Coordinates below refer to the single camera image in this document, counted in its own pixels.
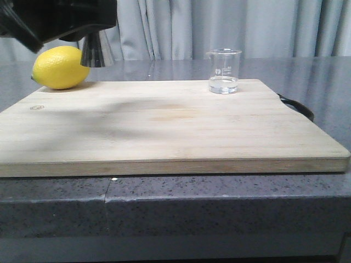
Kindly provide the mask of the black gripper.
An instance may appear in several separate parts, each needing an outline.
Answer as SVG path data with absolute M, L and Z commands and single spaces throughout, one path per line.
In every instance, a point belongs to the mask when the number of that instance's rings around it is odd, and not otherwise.
M 33 53 L 59 39 L 77 42 L 116 26 L 116 1 L 1 1 L 1 37 Z

